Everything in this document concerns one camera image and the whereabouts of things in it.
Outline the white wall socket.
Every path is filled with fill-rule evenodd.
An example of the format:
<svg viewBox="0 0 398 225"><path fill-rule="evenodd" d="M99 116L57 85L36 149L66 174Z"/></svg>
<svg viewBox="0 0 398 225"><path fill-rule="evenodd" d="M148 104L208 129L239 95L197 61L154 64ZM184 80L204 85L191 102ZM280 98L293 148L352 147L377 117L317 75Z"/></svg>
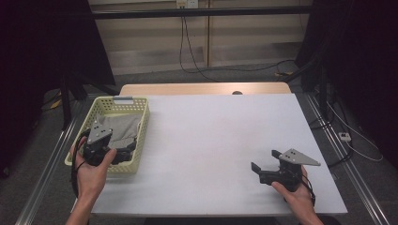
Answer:
<svg viewBox="0 0 398 225"><path fill-rule="evenodd" d="M177 8L199 8L198 0L176 0Z"/></svg>

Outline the person's right hand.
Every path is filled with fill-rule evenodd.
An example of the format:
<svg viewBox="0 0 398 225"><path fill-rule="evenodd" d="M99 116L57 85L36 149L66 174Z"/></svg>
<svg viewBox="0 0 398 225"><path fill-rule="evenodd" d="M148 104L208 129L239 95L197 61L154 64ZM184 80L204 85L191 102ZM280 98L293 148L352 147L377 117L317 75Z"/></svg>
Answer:
<svg viewBox="0 0 398 225"><path fill-rule="evenodd" d="M271 186L284 197L296 218L309 218L314 213L310 191L303 184L295 192L287 190L278 182L272 182Z"/></svg>

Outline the pale yellow perforated plastic basket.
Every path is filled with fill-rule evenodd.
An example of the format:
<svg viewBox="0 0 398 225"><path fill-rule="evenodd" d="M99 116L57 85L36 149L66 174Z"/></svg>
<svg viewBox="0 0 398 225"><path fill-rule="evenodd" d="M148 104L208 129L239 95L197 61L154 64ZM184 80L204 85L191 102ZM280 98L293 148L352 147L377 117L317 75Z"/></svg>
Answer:
<svg viewBox="0 0 398 225"><path fill-rule="evenodd" d="M113 174L136 173L144 148L145 134L150 115L148 100L145 97L97 97L75 138L75 144L78 145L82 137L88 138L93 123L97 121L98 114L112 117L131 113L142 115L141 126L139 127L138 136L136 138L136 149L131 152L131 161L111 165L108 172Z"/></svg>

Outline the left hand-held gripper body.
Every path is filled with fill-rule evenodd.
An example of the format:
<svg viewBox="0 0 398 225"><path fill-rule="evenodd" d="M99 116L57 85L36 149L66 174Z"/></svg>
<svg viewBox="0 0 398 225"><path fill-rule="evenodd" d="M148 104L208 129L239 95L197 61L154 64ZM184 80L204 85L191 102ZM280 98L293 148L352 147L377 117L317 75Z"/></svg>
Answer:
<svg viewBox="0 0 398 225"><path fill-rule="evenodd" d="M83 147L84 160L91 166L99 166L109 151L113 130L109 125L95 121Z"/></svg>

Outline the grey pants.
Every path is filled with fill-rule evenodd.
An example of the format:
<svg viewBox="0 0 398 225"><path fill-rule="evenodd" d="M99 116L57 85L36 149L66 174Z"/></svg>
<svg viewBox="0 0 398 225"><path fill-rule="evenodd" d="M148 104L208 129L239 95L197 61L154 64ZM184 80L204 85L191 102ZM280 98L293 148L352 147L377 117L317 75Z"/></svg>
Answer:
<svg viewBox="0 0 398 225"><path fill-rule="evenodd" d="M139 127L141 126L141 114L125 114L119 116L97 115L97 121L103 125L109 125L113 130L113 135L109 142L111 149L125 147L132 142L136 142Z"/></svg>

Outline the black curtain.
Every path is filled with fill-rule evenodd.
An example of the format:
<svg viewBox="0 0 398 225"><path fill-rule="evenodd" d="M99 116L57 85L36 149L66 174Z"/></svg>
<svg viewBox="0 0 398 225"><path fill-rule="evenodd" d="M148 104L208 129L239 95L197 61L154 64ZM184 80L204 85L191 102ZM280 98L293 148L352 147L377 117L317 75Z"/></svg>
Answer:
<svg viewBox="0 0 398 225"><path fill-rule="evenodd" d="M398 0L313 0L312 8L296 65L326 70L398 169Z"/></svg>
<svg viewBox="0 0 398 225"><path fill-rule="evenodd" d="M0 179L64 72L113 74L88 0L0 0Z"/></svg>

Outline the aluminium floor rail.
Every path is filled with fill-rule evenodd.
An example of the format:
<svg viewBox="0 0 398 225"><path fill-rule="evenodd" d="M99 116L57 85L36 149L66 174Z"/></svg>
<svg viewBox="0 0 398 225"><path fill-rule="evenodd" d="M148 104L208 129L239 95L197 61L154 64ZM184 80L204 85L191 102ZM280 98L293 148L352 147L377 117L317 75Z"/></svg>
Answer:
<svg viewBox="0 0 398 225"><path fill-rule="evenodd" d="M82 112L85 105L84 100L78 100L72 104L72 117L66 128L60 133L59 139L52 151L52 154L45 164L44 170L41 173L35 187L25 203L22 212L20 213L15 225L31 225L37 211L42 203L44 195L48 189L50 181L54 176L57 165L63 154L69 149L68 141L73 131L75 130L79 113Z"/></svg>
<svg viewBox="0 0 398 225"><path fill-rule="evenodd" d="M394 217L388 209L391 202L381 193L383 188L394 185L393 168L340 101L328 98L328 120L324 120L319 111L319 96L304 96L305 105L310 108L306 112L310 128L347 209L340 221L344 225L393 225ZM351 141L341 141L339 132L347 132Z"/></svg>

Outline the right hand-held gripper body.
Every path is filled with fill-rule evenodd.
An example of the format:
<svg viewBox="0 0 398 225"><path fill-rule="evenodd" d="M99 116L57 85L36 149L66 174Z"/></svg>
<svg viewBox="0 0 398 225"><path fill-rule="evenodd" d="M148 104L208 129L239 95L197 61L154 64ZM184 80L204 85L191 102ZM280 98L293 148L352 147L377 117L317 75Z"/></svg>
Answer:
<svg viewBox="0 0 398 225"><path fill-rule="evenodd" d="M269 186L272 182L278 182L291 192L295 192L302 181L302 165L320 166L318 161L296 149L289 149L282 153L278 160L279 170L265 171L263 175L259 175L259 182Z"/></svg>

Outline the black horizontal metal bar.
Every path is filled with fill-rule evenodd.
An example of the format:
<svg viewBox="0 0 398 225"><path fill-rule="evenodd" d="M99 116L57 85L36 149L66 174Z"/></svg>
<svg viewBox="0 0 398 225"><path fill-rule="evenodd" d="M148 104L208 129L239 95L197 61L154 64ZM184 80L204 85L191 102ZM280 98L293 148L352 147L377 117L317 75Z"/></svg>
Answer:
<svg viewBox="0 0 398 225"><path fill-rule="evenodd" d="M96 20L111 20L241 15L289 15L307 14L310 13L312 10L313 8L311 6L156 9L130 11L94 11L91 13L91 17Z"/></svg>

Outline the person's left hand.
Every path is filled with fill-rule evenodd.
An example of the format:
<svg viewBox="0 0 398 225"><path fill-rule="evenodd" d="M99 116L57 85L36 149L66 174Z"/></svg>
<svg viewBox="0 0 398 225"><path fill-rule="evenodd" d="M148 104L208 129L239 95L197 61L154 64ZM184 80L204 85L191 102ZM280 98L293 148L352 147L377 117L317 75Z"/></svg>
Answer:
<svg viewBox="0 0 398 225"><path fill-rule="evenodd" d="M73 170L77 176L77 199L79 201L95 201L105 186L108 167L115 158L116 150L109 150L99 166L87 164L74 146L70 148L69 152L72 154Z"/></svg>

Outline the black metal stand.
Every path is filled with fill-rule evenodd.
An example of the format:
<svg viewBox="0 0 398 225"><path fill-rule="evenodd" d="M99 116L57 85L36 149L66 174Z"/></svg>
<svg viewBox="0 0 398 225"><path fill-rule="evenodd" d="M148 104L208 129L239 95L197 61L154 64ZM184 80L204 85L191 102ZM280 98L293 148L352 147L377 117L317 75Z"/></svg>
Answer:
<svg viewBox="0 0 398 225"><path fill-rule="evenodd" d="M304 40L294 61L298 70L283 80L285 83L290 83L300 78L304 92L313 91L319 84L319 111L324 120L328 120L328 112L326 75L322 61L330 44L330 13L331 3L328 0L313 0Z"/></svg>
<svg viewBox="0 0 398 225"><path fill-rule="evenodd" d="M64 115L63 130L69 126L72 120L69 94L72 94L76 100L85 100L88 96L84 89L86 85L91 85L110 96L117 96L119 94L119 91L110 88L110 85L115 85L113 74L110 74L109 78L98 78L97 76L88 76L79 72L64 72L60 80Z"/></svg>

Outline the wooden table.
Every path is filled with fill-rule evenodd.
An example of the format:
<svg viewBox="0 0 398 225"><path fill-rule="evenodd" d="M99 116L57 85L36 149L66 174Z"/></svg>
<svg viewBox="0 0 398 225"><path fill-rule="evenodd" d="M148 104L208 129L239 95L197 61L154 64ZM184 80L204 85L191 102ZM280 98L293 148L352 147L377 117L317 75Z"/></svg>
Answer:
<svg viewBox="0 0 398 225"><path fill-rule="evenodd" d="M291 94L285 82L198 82L126 84L121 96Z"/></svg>

